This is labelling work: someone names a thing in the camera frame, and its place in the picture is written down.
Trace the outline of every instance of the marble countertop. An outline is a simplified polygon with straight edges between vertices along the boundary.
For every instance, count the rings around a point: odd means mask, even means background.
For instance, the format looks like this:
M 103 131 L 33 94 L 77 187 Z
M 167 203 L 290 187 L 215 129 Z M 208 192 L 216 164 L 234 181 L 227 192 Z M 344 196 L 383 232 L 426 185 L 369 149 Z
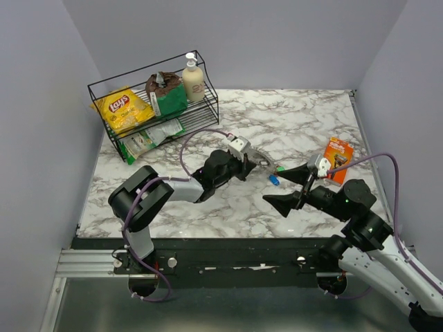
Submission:
M 218 90 L 220 125 L 267 151 L 286 169 L 323 153 L 329 138 L 352 143 L 353 159 L 366 155 L 349 95 L 346 91 Z M 219 134 L 199 133 L 186 149 L 184 161 L 193 172 L 214 149 L 225 149 Z M 78 228 L 79 237 L 121 237 L 119 220 L 107 203 L 109 195 L 143 165 L 160 175 L 184 176 L 179 150 L 184 139 L 163 145 L 126 165 L 105 136 Z M 386 219 L 369 163 L 348 170 L 347 178 L 362 178 L 378 200 L 372 210 Z M 334 191 L 339 188 L 327 185 Z M 263 194 L 287 194 L 296 185 L 281 180 L 274 186 L 263 169 L 254 169 L 246 182 L 236 178 L 204 203 L 169 202 L 150 225 L 152 237 L 330 237 L 344 223 L 306 205 L 280 216 L 262 199 Z

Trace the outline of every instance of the white pump head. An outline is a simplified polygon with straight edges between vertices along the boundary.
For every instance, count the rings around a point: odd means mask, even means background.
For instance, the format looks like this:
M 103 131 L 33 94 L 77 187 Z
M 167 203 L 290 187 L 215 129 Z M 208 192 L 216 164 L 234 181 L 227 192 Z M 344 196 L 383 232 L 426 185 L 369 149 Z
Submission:
M 188 59 L 188 63 L 186 64 L 188 69 L 190 71 L 194 71 L 197 68 L 197 58 L 195 57 L 194 53 L 186 53 L 186 59 Z

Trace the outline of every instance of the lay's logo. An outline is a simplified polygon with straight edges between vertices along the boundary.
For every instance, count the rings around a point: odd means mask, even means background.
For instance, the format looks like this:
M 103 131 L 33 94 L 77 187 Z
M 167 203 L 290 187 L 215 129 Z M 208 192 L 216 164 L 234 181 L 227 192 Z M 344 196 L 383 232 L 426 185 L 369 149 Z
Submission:
M 122 95 L 122 97 L 115 102 L 111 103 L 108 107 L 108 109 L 115 113 L 118 109 L 121 109 L 123 106 L 125 106 L 129 102 L 129 97 L 127 95 Z

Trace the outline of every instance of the blue object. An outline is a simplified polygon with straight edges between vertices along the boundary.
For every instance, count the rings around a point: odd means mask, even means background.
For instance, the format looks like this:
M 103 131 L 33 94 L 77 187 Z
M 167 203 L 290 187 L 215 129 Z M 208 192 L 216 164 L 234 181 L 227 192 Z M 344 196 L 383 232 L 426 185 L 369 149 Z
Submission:
M 271 174 L 269 176 L 269 180 L 272 182 L 273 185 L 279 185 L 280 181 L 277 179 L 277 176 L 275 176 L 274 174 Z

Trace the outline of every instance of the lotion bottle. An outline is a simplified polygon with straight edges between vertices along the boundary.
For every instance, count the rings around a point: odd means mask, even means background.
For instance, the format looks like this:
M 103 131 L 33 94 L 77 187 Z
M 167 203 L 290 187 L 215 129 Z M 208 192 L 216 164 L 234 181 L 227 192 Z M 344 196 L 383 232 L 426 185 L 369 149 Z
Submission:
M 205 96 L 203 71 L 197 66 L 197 58 L 194 53 L 186 53 L 186 59 L 188 62 L 182 74 L 186 97 L 191 102 L 198 102 Z

